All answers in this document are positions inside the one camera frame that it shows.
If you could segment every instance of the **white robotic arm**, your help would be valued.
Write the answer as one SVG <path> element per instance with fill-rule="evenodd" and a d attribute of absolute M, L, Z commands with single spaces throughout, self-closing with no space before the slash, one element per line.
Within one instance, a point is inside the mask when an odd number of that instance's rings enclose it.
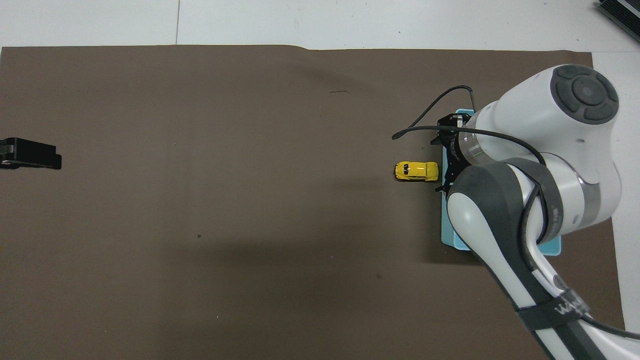
<path fill-rule="evenodd" d="M 592 319 L 537 246 L 609 218 L 618 205 L 610 145 L 617 110 L 603 75 L 560 65 L 459 122 L 445 144 L 450 167 L 464 168 L 444 187 L 451 224 L 552 359 L 640 359 L 640 336 Z"/>

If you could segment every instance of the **toy car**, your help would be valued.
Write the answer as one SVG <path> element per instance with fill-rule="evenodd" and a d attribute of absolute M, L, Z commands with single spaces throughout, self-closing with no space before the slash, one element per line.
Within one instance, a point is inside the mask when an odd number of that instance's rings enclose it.
<path fill-rule="evenodd" d="M 400 161 L 396 164 L 396 179 L 438 181 L 438 163 L 432 161 L 419 163 L 416 161 Z"/>

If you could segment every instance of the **white tile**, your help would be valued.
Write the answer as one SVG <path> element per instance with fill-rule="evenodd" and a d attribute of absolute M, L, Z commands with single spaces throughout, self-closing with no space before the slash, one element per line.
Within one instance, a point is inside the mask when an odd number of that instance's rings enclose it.
<path fill-rule="evenodd" d="M 640 51 L 593 1 L 182 0 L 178 44 Z"/>
<path fill-rule="evenodd" d="M 625 325 L 640 331 L 640 53 L 594 53 L 593 66 L 618 91 L 620 108 L 612 151 L 622 180 L 622 199 L 613 214 L 618 279 Z"/>
<path fill-rule="evenodd" d="M 178 0 L 0 0 L 0 46 L 175 44 Z"/>

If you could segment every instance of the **brown table surface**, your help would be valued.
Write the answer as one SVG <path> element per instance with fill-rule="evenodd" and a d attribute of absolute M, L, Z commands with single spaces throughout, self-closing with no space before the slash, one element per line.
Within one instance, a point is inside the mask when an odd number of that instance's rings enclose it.
<path fill-rule="evenodd" d="M 288 46 L 2 50 L 2 359 L 543 359 L 489 273 L 440 242 L 440 92 L 480 106 L 588 53 Z M 469 107 L 445 98 L 433 124 Z M 622 326 L 611 223 L 554 266 Z"/>

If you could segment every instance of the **black cable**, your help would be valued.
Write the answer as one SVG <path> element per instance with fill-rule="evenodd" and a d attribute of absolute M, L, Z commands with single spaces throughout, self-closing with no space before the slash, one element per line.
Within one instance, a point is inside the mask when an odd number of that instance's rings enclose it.
<path fill-rule="evenodd" d="M 477 111 L 476 108 L 476 97 L 474 96 L 474 90 L 471 89 L 469 86 L 467 85 L 458 85 L 458 86 L 454 86 L 452 88 L 447 89 L 445 92 L 443 92 L 442 94 L 440 94 L 429 106 L 427 106 L 427 108 L 420 114 L 420 116 L 418 116 L 417 119 L 415 119 L 415 121 L 413 121 L 411 123 L 411 125 L 409 125 L 408 127 L 413 127 L 415 126 L 418 121 L 422 120 L 422 118 L 427 115 L 427 113 L 429 112 L 429 110 L 431 110 L 432 107 L 435 106 L 435 104 L 438 103 L 438 101 L 440 101 L 443 97 L 445 97 L 445 95 L 447 95 L 448 93 L 452 92 L 453 90 L 457 90 L 457 89 L 465 89 L 466 91 L 469 92 L 469 97 L 471 98 L 471 107 L 474 109 L 474 112 Z"/>
<path fill-rule="evenodd" d="M 531 152 L 531 154 L 533 154 L 533 156 L 536 157 L 539 163 L 547 166 L 547 163 L 545 162 L 545 159 L 542 157 L 540 152 L 538 152 L 536 148 L 533 147 L 531 144 L 521 139 L 515 138 L 511 135 L 496 133 L 495 131 L 472 129 L 470 127 L 441 126 L 441 125 L 413 126 L 413 127 L 407 127 L 406 129 L 400 130 L 397 133 L 393 134 L 391 136 L 391 140 L 397 140 L 400 137 L 404 136 L 404 134 L 410 131 L 416 131 L 416 130 L 438 130 L 438 131 L 454 131 L 457 133 L 473 133 L 473 134 L 487 135 L 487 136 L 493 136 L 496 138 L 509 140 L 510 142 L 517 143 L 518 145 L 527 149 L 529 152 Z"/>
<path fill-rule="evenodd" d="M 589 325 L 600 329 L 602 331 L 606 331 L 610 334 L 614 334 L 614 335 L 618 335 L 618 336 L 622 336 L 624 338 L 630 338 L 630 339 L 634 339 L 634 340 L 640 340 L 640 334 L 636 334 L 635 332 L 630 332 L 630 331 L 626 331 L 626 330 L 622 330 L 622 329 L 618 329 L 617 327 L 613 327 L 610 325 L 607 325 L 603 322 L 599 322 L 598 320 L 595 320 L 594 318 L 588 317 L 587 315 L 582 315 L 582 318 L 580 318 L 581 320 L 584 320 L 584 322 L 588 323 Z"/>

